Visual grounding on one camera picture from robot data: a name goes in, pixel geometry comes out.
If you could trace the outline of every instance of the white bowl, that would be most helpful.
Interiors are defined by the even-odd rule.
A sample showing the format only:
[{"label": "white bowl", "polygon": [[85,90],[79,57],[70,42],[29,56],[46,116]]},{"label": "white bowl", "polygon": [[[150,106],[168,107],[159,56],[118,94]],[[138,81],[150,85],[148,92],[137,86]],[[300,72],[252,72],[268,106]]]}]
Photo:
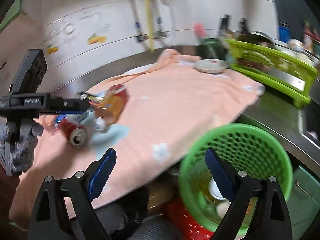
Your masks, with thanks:
[{"label": "white bowl", "polygon": [[228,68],[227,62],[221,59],[201,59],[194,68],[205,73],[217,74]]}]

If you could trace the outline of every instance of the gray knit glove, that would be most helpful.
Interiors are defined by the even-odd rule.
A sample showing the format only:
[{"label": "gray knit glove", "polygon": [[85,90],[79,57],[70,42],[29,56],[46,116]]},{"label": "gray knit glove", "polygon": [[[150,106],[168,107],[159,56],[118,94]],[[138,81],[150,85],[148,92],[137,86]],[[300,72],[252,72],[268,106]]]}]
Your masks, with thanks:
[{"label": "gray knit glove", "polygon": [[[39,123],[35,123],[31,129],[32,135],[27,137],[20,137],[20,141],[15,143],[14,151],[10,152],[9,167],[12,172],[26,172],[32,165],[34,160],[34,148],[38,143],[37,136],[41,136],[43,133],[43,126]],[[4,142],[10,138],[12,130],[9,126],[0,126],[0,163],[2,167],[5,167],[4,158]]]}]

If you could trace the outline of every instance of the green container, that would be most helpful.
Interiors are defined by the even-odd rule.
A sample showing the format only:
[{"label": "green container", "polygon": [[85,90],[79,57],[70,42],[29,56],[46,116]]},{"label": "green container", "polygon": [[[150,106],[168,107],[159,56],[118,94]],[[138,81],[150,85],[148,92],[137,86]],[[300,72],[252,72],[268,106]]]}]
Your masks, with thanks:
[{"label": "green container", "polygon": [[[201,226],[214,232],[221,221],[216,218],[212,202],[208,204],[204,198],[212,178],[204,161],[204,153],[210,147],[220,158],[231,162],[237,171],[245,171],[252,178],[275,176],[284,198],[288,200],[292,188],[292,166],[281,144],[260,128],[241,123],[228,124],[202,136],[180,165],[181,198]],[[245,235],[250,220],[251,217],[246,225],[242,224],[238,235]]]},{"label": "green container", "polygon": [[[318,75],[318,71],[313,66],[276,49],[230,39],[226,39],[226,41],[230,44],[230,52],[235,59],[241,57],[275,67],[302,79],[305,82],[305,88],[304,91],[300,91],[280,79],[246,66],[232,64],[232,69],[285,93],[293,98],[293,104],[297,108],[302,108],[311,102],[309,91]],[[210,38],[203,39],[203,43],[210,44],[211,42],[215,42],[215,40]]]}]

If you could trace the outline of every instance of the white wall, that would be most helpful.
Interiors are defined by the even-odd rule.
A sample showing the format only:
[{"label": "white wall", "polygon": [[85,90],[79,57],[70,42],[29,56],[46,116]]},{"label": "white wall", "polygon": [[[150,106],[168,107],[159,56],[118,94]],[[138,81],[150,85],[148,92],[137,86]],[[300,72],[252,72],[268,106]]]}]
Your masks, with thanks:
[{"label": "white wall", "polygon": [[[148,33],[145,0],[135,3],[143,30]],[[168,4],[159,2],[164,31],[169,34],[163,40],[166,46],[197,44],[195,22],[201,22],[208,35],[214,37],[224,14],[231,15],[231,30],[238,31],[238,22],[245,17],[251,30],[277,38],[273,0],[169,0]],[[0,72],[1,95],[7,93],[23,54],[30,48],[45,51],[50,44],[59,47],[56,53],[45,55],[48,71],[38,91],[53,91],[101,65],[144,51],[134,38],[130,0],[23,0],[23,9],[43,29],[8,55]],[[67,24],[75,29],[71,35],[61,31]],[[107,41],[88,45],[87,39],[94,32],[105,35]],[[155,41],[156,48],[162,46]]]}]

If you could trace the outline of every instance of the fruit decal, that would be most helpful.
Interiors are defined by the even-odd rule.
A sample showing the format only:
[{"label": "fruit decal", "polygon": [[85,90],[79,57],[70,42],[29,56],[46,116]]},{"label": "fruit decal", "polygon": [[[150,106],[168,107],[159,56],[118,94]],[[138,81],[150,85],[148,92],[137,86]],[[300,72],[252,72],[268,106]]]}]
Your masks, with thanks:
[{"label": "fruit decal", "polygon": [[58,51],[58,46],[53,46],[52,44],[47,47],[47,54],[55,53]]},{"label": "fruit decal", "polygon": [[106,36],[97,36],[96,34],[92,35],[88,40],[88,45],[94,44],[94,43],[104,43],[106,42],[107,37]]}]

